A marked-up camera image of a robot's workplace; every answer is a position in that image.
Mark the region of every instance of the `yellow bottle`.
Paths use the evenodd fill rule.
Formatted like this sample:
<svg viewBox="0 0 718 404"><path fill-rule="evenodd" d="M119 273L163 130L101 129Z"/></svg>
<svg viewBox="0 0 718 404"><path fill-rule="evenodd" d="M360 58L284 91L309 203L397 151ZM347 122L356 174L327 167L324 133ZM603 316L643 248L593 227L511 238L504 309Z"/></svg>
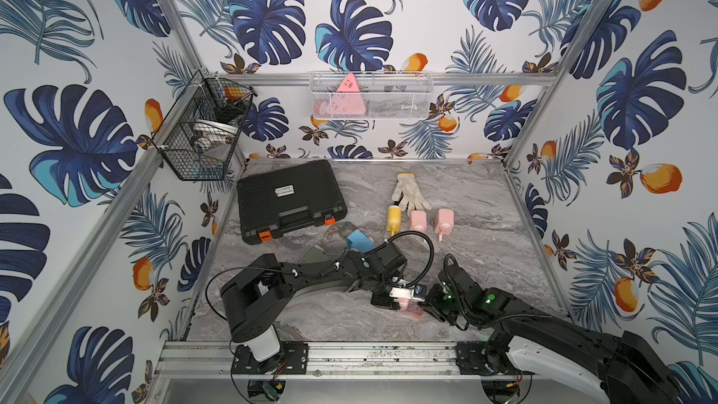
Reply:
<svg viewBox="0 0 718 404"><path fill-rule="evenodd" d="M386 230L395 235L401 227L401 208L397 205L389 207L389 216L386 218Z"/></svg>

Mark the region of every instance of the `black plastic case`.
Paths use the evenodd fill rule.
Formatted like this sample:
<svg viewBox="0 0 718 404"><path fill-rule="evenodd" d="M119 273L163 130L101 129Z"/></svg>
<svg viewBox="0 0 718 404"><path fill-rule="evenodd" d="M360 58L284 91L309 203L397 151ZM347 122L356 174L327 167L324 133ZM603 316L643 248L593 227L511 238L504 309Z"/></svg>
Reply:
<svg viewBox="0 0 718 404"><path fill-rule="evenodd" d="M242 240L257 245L286 232L333 224L347 216L327 160L315 160L237 181Z"/></svg>

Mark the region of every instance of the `marble surface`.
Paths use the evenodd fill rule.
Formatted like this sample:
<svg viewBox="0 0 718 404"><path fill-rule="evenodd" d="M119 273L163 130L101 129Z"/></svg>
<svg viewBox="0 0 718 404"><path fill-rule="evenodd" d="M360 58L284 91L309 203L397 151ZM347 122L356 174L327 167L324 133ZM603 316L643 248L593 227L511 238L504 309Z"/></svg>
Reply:
<svg viewBox="0 0 718 404"><path fill-rule="evenodd" d="M252 161L244 175L283 167L288 165ZM444 254L452 253L482 287L502 288L538 309L561 314L498 162L471 165L332 162L332 168L347 204L346 221L353 222L375 241L385 237L386 209L391 204L390 196L399 172L410 171L416 175L421 192L434 208L427 212L431 228L437 209L454 210L454 230L444 242L438 242L433 231L429 232L436 255L422 283L429 286L435 283ZM231 216L211 265L211 275L229 267L249 265L267 252L273 252L280 261L298 263L313 245L322 247L331 258L338 257L346 246L346 241L337 234L343 221L332 227L304 228L264 244L247 245L240 236L236 206ZM406 213L402 218L401 229L408 229ZM405 237L396 244L408 258L405 277L414 278L426 263L426 242ZM219 290L234 274L236 272L225 273L211 284L209 297L220 311L223 308ZM369 303L370 297L368 291L308 293L290 301L275 325L283 339L312 341L461 341L476 340L479 336L475 329L460 331L428 314L415 317L377 309ZM187 340L225 341L229 337L227 323L209 309L202 293Z"/></svg>

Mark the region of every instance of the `glove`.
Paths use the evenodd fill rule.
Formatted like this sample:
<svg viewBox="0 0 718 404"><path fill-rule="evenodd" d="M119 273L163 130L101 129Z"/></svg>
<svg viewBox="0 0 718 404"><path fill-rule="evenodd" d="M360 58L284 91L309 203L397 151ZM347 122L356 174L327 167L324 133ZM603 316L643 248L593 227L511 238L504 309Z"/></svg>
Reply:
<svg viewBox="0 0 718 404"><path fill-rule="evenodd" d="M411 215L411 212L415 209L423 211L424 209L432 208L432 205L426 201L421 191L418 190L418 184L414 174L399 174L396 176L396 179L396 188L394 188L394 193L391 194L391 201L398 202L399 197L404 196L399 202L399 208L402 211L406 210L406 215Z"/></svg>

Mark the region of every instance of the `black wire basket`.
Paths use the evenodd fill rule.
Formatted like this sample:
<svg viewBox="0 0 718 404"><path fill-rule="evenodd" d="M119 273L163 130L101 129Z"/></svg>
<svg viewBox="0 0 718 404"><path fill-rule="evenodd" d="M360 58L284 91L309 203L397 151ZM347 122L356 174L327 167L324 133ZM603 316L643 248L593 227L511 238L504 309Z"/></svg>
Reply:
<svg viewBox="0 0 718 404"><path fill-rule="evenodd" d="M228 79L205 78L199 71L193 84L197 90L158 149L177 178L220 181L227 174L256 93Z"/></svg>

